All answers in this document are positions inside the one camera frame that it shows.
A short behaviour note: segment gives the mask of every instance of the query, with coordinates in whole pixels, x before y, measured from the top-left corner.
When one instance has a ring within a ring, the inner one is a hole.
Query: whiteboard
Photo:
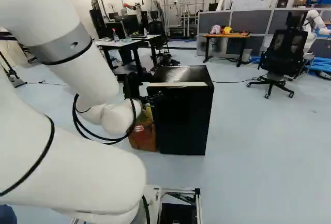
[[[269,8],[273,0],[232,0],[233,10]]]

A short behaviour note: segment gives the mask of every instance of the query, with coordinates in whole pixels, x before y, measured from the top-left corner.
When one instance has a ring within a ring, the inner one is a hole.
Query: yellow object
[[[232,29],[231,27],[226,26],[226,27],[223,29],[224,34],[230,34],[231,29]]]

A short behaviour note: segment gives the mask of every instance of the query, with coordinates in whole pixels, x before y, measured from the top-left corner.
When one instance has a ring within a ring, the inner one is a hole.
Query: cubicle wall
[[[268,47],[273,33],[277,29],[286,29],[288,12],[305,12],[311,8],[273,8],[248,11],[225,10],[221,12],[200,12],[197,35],[197,55],[204,56],[206,39],[202,35],[210,32],[214,25],[226,25],[234,31],[251,32],[251,38],[247,39],[247,49],[252,49],[252,55],[259,55],[262,46]],[[322,13],[325,8],[315,8]],[[221,39],[214,39],[209,44],[209,53],[215,57],[235,57],[240,51],[239,39],[225,39],[225,45]],[[316,56],[331,57],[327,38],[317,37],[311,47]]]

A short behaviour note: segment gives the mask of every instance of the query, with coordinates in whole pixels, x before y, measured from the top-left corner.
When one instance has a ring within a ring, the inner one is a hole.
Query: person's leg
[[[8,205],[0,205],[0,223],[17,224],[17,218],[14,210]]]

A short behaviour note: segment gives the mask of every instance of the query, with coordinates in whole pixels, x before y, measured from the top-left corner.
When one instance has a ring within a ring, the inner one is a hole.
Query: black office chair
[[[249,82],[252,84],[269,84],[268,93],[264,96],[269,98],[273,86],[286,92],[289,97],[294,96],[294,91],[285,87],[284,75],[298,74],[304,66],[304,46],[308,32],[294,29],[276,30],[270,46],[265,53],[262,53],[258,69],[260,67],[268,71],[266,78],[258,77],[259,82]]]
[[[153,21],[149,23],[149,34],[160,34],[161,37],[154,39],[153,45],[156,50],[159,51],[158,54],[156,54],[156,59],[158,57],[162,57],[161,61],[158,63],[160,66],[176,66],[179,65],[180,62],[171,59],[171,54],[169,51],[168,46],[168,39],[166,36],[166,33],[164,31],[163,25],[161,21],[157,21],[157,11],[151,11],[151,16],[153,17]],[[167,46],[167,50],[161,53],[161,50],[163,50],[163,46]]]

